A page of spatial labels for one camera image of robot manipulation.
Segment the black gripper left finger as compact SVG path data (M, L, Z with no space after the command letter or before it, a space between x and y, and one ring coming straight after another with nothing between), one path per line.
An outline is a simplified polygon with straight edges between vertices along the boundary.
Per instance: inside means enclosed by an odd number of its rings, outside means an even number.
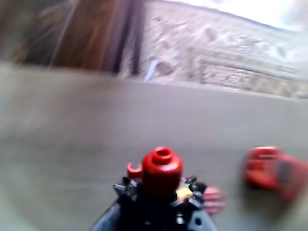
M124 231L125 212L119 202L114 202L91 227L91 231Z

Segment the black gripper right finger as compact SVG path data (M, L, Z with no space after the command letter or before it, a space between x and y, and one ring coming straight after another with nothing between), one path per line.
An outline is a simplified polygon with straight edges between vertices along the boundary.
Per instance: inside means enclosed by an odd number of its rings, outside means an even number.
M202 207L189 207L186 213L188 231L217 231L214 222Z

